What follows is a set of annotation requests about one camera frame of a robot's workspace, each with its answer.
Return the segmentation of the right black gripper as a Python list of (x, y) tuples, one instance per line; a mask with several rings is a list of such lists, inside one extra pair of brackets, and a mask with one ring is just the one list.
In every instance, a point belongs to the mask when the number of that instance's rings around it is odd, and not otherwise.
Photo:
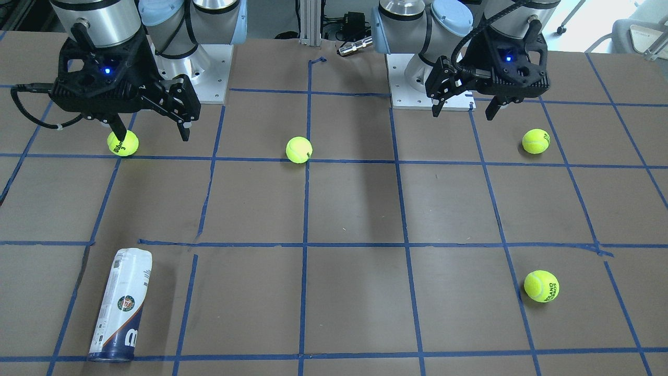
[(93, 45), (82, 21), (71, 27), (59, 53), (58, 73), (49, 92), (67, 112), (107, 121), (111, 132), (124, 140), (127, 128), (120, 113), (154, 110), (176, 121), (184, 142), (198, 121), (201, 103), (188, 75), (161, 83), (143, 28), (129, 40), (111, 47)]

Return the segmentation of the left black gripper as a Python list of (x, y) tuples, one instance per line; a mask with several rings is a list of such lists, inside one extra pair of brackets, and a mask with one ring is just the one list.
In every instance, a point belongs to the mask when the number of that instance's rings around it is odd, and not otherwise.
[(486, 108), (492, 121), (509, 102), (537, 98), (550, 87), (544, 15), (482, 15), (463, 58), (451, 65), (437, 58), (425, 81), (425, 95), (438, 117), (446, 100), (466, 90), (493, 96)]

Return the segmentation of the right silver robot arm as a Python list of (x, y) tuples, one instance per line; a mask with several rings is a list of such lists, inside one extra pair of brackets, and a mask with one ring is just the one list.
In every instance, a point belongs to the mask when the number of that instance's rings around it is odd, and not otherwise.
[(121, 114), (153, 110), (190, 138), (221, 84), (220, 62), (206, 45), (232, 46), (247, 36), (246, 1), (52, 1), (67, 30), (50, 98), (60, 109), (111, 129), (110, 150), (138, 148)]

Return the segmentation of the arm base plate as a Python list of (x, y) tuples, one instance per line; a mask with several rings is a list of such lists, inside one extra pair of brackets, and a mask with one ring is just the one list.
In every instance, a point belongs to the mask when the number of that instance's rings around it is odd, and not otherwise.
[(224, 104), (231, 72), (233, 45), (200, 45), (192, 55), (173, 60), (155, 56), (165, 79), (187, 74), (201, 104)]
[(432, 67), (413, 53), (387, 54), (386, 63), (392, 107), (432, 110), (432, 99), (425, 93), (425, 81)]

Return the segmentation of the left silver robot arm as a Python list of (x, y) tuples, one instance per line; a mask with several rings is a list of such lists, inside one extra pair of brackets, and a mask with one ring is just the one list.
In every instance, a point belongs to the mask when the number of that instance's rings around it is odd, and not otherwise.
[(558, 1), (381, 1), (372, 38), (379, 53), (409, 53), (408, 77), (440, 115), (446, 101), (471, 90), (492, 96), (491, 121), (511, 103), (550, 87), (542, 30)]

